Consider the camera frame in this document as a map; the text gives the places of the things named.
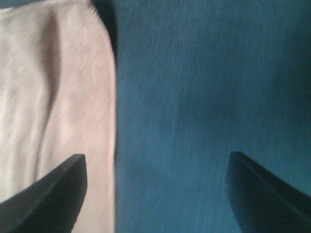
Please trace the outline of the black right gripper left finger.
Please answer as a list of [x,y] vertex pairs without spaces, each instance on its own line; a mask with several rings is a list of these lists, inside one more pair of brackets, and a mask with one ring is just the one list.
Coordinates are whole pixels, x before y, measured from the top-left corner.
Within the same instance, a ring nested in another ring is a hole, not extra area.
[[86,159],[75,154],[0,204],[2,233],[70,233],[87,190]]

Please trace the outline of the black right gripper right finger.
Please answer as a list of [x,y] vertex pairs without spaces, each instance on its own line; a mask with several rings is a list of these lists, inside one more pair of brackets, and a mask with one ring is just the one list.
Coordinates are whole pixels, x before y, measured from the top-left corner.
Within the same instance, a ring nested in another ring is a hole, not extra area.
[[243,233],[309,233],[311,198],[241,152],[229,156],[226,193]]

